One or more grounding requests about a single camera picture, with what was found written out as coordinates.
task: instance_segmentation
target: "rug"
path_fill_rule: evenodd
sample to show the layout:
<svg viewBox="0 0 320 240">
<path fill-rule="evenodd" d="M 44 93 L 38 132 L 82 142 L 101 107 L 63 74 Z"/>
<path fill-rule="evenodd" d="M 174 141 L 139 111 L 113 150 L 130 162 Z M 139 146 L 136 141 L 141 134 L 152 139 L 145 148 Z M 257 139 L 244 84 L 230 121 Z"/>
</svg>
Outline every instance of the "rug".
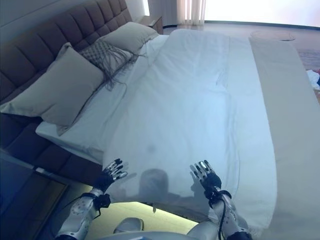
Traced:
<svg viewBox="0 0 320 240">
<path fill-rule="evenodd" d="M 297 51 L 306 70 L 320 70 L 320 50 L 297 49 Z"/>
<path fill-rule="evenodd" d="M 253 31 L 251 37 L 257 39 L 292 41 L 296 37 L 289 31 Z"/>
</svg>

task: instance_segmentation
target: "decorative pillow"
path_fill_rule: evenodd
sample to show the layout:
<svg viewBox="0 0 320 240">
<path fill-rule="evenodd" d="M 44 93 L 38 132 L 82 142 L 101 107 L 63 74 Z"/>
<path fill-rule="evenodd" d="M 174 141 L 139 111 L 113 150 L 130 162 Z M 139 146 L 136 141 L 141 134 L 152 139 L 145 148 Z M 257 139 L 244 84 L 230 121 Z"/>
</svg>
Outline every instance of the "decorative pillow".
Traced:
<svg viewBox="0 0 320 240">
<path fill-rule="evenodd" d="M 130 21 L 117 30 L 100 37 L 100 40 L 136 54 L 147 41 L 158 35 L 151 27 Z"/>
<path fill-rule="evenodd" d="M 1 105 L 1 113 L 42 117 L 58 128 L 71 126 L 86 101 L 103 83 L 104 74 L 68 46 L 66 43 L 61 48 L 56 60 L 36 82 Z"/>
<path fill-rule="evenodd" d="M 127 63 L 132 63 L 135 60 L 134 54 L 99 39 L 79 53 L 101 69 L 105 73 L 107 81 L 111 80 Z"/>
</svg>

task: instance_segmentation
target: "upholstered headboard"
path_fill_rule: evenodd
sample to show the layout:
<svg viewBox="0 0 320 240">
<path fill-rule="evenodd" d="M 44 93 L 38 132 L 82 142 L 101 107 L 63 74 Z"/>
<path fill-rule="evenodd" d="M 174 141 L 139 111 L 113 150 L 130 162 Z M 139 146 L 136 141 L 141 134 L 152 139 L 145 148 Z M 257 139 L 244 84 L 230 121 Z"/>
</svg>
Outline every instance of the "upholstered headboard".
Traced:
<svg viewBox="0 0 320 240">
<path fill-rule="evenodd" d="M 131 20 L 125 0 L 91 0 L 1 46 L 0 103 L 13 99 L 45 73 L 64 43 L 81 50 Z M 41 118 L 1 113 L 0 121 L 2 152 L 86 184 L 101 172 L 100 165 L 38 136 Z"/>
</svg>

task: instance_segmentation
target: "white bed sheet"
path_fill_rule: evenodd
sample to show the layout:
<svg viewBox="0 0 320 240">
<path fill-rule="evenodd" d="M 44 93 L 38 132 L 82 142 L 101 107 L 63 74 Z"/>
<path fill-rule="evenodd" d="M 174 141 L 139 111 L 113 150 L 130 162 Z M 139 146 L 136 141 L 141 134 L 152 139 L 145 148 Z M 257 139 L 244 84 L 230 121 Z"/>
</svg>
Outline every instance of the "white bed sheet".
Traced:
<svg viewBox="0 0 320 240">
<path fill-rule="evenodd" d="M 111 92 L 105 87 L 101 88 L 81 113 L 79 120 L 63 135 L 58 136 L 57 127 L 45 121 L 35 132 L 79 157 L 102 165 L 105 142 L 109 142 L 108 137 L 119 117 L 119 113 L 115 113 L 116 108 L 123 107 L 129 101 L 137 81 L 154 62 L 167 38 L 167 35 L 159 35 L 145 43 L 140 51 L 142 56 L 134 65 L 120 71 L 115 77 L 115 80 L 125 83 L 127 87 L 116 83 Z"/>
</svg>

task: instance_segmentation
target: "curtain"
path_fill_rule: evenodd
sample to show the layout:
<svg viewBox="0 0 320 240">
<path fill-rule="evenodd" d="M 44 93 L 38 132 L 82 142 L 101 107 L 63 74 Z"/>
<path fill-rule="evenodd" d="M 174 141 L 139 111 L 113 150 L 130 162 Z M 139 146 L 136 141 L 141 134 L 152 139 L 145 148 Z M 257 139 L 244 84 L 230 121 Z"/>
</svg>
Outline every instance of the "curtain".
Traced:
<svg viewBox="0 0 320 240">
<path fill-rule="evenodd" d="M 203 25 L 206 0 L 177 0 L 178 24 Z"/>
</svg>

